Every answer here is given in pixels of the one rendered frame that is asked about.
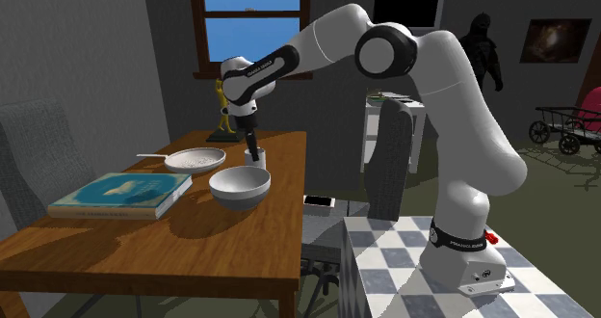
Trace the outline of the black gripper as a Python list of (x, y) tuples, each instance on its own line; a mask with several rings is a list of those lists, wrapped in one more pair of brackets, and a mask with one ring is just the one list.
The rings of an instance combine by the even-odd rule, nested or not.
[(251, 155), (252, 161), (259, 161), (258, 146), (254, 129), (257, 127), (257, 119), (255, 114), (251, 114), (243, 117), (234, 117), (237, 131), (243, 132), (246, 136), (246, 142), (248, 151)]

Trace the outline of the white cup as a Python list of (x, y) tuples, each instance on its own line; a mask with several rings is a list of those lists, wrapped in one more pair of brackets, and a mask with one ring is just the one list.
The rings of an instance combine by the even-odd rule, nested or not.
[(258, 160), (254, 161), (251, 152), (248, 149), (246, 149), (245, 150), (245, 165), (246, 166), (254, 166), (254, 167), (265, 170), (266, 169), (265, 150), (261, 147), (257, 148), (257, 156), (258, 156)]

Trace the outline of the yellow figure on dark base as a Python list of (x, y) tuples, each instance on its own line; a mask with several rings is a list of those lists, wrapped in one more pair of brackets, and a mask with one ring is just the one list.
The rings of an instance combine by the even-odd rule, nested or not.
[(231, 128), (228, 114), (228, 101), (222, 90), (222, 80), (217, 79), (215, 83), (215, 92), (220, 103), (220, 122), (218, 128), (208, 137), (207, 142), (215, 143), (239, 143), (244, 139), (241, 132)]

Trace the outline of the white bowl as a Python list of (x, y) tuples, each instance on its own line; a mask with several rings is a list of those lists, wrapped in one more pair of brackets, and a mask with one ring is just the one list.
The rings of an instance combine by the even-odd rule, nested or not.
[(238, 166), (216, 172), (209, 179), (213, 198), (223, 207), (246, 211), (257, 206), (269, 193), (271, 174), (254, 166)]

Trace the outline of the black phone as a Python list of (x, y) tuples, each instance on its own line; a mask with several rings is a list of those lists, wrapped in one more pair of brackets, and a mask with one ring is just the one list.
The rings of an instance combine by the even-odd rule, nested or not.
[(335, 199), (331, 197), (305, 195), (303, 197), (303, 203), (311, 206), (334, 207)]

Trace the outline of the white side table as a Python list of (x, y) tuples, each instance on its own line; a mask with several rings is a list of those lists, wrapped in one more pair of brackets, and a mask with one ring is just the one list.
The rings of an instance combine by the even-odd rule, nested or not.
[(360, 171), (364, 171), (364, 167), (370, 161), (375, 149), (379, 130), (380, 108), (383, 101), (387, 98), (401, 101), (413, 115), (413, 139), (409, 158), (409, 172), (417, 173), (424, 126), (427, 118), (426, 108), (421, 102), (413, 100), (409, 95), (389, 92), (375, 94), (366, 98)]

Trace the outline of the wooden framed window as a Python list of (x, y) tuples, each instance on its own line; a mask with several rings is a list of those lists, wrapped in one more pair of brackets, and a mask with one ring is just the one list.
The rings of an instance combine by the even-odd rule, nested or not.
[(221, 76), (235, 56), (257, 61), (309, 23), (310, 0), (191, 0), (198, 71), (195, 79)]

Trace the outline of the grey office chair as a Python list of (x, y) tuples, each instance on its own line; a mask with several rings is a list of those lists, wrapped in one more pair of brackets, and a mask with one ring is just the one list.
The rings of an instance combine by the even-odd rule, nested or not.
[[(413, 136), (413, 117), (400, 101), (387, 99), (381, 104), (378, 138), (364, 173), (368, 196), (367, 217), (396, 222), (400, 216)], [(328, 214), (304, 215), (302, 219), (301, 267), (303, 276), (315, 275), (318, 281), (303, 314), (310, 318), (320, 293), (339, 283), (344, 219), (350, 207), (333, 209)]]

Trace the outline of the blue book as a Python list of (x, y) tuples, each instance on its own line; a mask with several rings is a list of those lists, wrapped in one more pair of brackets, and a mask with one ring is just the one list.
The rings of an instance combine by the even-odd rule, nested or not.
[(193, 185), (182, 173), (111, 172), (47, 207), (52, 218), (159, 220)]

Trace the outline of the checkered robot stand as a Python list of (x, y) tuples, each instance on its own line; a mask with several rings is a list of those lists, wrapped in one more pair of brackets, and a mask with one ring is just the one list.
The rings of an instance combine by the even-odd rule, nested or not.
[(504, 240), (494, 247), (515, 282), (508, 292), (468, 298), (427, 278), (419, 259), (430, 223), (344, 219), (338, 318), (593, 318)]

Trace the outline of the white framed black screen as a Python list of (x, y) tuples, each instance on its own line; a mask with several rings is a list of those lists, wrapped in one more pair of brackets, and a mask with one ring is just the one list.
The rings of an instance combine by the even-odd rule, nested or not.
[(374, 23), (396, 22), (413, 34), (440, 28), (444, 0), (375, 0)]

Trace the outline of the grey fabric chair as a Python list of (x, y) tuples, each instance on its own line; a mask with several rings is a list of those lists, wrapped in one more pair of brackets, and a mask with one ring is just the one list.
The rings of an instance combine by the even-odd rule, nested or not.
[(95, 172), (77, 148), (58, 101), (0, 106), (0, 192), (18, 230), (93, 180)]

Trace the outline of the black humanoid statue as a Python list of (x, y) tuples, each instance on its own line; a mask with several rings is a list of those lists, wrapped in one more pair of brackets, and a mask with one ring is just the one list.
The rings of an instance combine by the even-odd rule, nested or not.
[(490, 23), (491, 18), (487, 13), (479, 13), (473, 18), (469, 32), (459, 42), (470, 61), (480, 89), (483, 88), (483, 79), (488, 73), (495, 83), (495, 91), (500, 92), (504, 83), (496, 44), (487, 35)]

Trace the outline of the black wheeled cart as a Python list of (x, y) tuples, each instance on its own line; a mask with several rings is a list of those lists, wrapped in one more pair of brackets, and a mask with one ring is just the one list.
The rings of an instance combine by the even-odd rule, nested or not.
[(575, 155), (581, 146), (593, 146), (601, 155), (601, 112), (577, 107), (536, 107), (541, 119), (531, 123), (530, 140), (547, 143), (552, 133), (559, 133), (558, 147), (564, 155)]

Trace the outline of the dark wall picture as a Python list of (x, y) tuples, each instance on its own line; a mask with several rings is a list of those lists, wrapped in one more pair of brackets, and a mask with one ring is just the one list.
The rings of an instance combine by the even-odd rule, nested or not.
[(591, 18), (543, 18), (530, 21), (521, 64), (576, 64)]

